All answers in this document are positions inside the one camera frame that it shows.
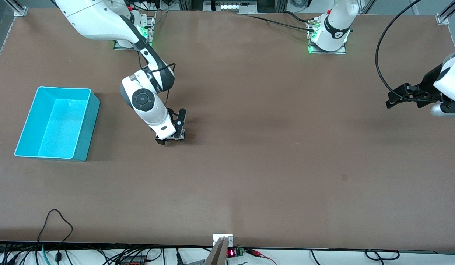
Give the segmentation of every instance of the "table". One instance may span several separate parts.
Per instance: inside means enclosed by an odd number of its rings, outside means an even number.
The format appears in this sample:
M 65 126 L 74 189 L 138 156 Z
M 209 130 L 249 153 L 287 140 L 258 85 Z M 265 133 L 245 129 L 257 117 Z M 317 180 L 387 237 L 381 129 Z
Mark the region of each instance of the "table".
M 386 109 L 374 50 L 390 20 L 359 15 L 347 55 L 310 55 L 300 30 L 170 12 L 153 47 L 177 63 L 167 105 L 187 109 L 189 137 L 160 146 L 119 95 L 136 53 L 30 9 L 0 58 L 0 240 L 35 240 L 58 208 L 70 241 L 209 245 L 233 233 L 255 246 L 455 250 L 455 118 Z M 404 16 L 382 72 L 392 87 L 417 84 L 453 50 L 434 17 Z M 13 156 L 38 86 L 100 99 L 87 162 Z M 42 240 L 67 233 L 56 215 Z

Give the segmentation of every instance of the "white robotic arm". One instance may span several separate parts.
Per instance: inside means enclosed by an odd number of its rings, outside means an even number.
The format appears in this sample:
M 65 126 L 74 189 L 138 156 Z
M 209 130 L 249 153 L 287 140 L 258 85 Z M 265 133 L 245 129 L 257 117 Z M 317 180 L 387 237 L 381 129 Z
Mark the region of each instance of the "white robotic arm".
M 347 41 L 350 26 L 359 12 L 357 0 L 334 0 L 334 5 L 327 13 L 315 17 L 318 24 L 311 41 L 327 52 L 333 52 Z
M 92 40 L 124 40 L 132 44 L 145 58 L 147 65 L 122 81 L 121 95 L 126 103 L 155 131 L 158 143 L 166 139 L 182 140 L 185 124 L 184 109 L 176 114 L 167 109 L 160 92 L 168 91 L 175 81 L 173 70 L 152 49 L 149 41 L 134 26 L 131 12 L 120 10 L 121 15 L 108 7 L 105 0 L 56 0 L 73 27 Z
M 379 72 L 377 58 L 375 58 L 375 62 Z M 411 86 L 408 83 L 402 84 L 388 93 L 388 99 L 386 101 L 388 109 L 402 102 L 409 101 L 416 102 L 418 108 L 440 102 L 431 106 L 431 114 L 433 116 L 455 116 L 455 52 L 447 56 L 442 64 L 426 73 L 419 84 L 415 86 Z

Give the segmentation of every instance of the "plastic bin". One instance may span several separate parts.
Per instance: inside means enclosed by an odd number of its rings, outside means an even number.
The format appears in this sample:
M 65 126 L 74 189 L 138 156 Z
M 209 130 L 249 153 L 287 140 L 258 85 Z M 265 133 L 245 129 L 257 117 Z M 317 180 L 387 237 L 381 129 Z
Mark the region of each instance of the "plastic bin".
M 98 109 L 88 88 L 38 87 L 15 156 L 85 161 Z

